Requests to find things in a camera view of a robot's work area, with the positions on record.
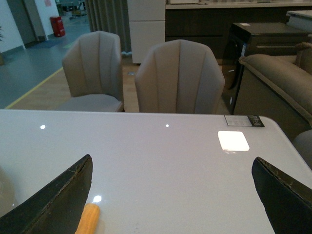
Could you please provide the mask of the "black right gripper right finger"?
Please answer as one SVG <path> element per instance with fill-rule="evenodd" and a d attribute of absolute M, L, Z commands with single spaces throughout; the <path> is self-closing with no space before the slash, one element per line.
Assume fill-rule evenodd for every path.
<path fill-rule="evenodd" d="M 264 159 L 257 157 L 252 177 L 276 234 L 312 232 L 312 190 Z"/>

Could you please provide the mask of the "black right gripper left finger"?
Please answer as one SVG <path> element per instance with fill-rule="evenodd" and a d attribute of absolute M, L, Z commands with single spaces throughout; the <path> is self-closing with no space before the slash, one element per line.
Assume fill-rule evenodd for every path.
<path fill-rule="evenodd" d="M 2 234 L 73 234 L 92 182 L 85 155 L 25 202 L 0 218 Z"/>

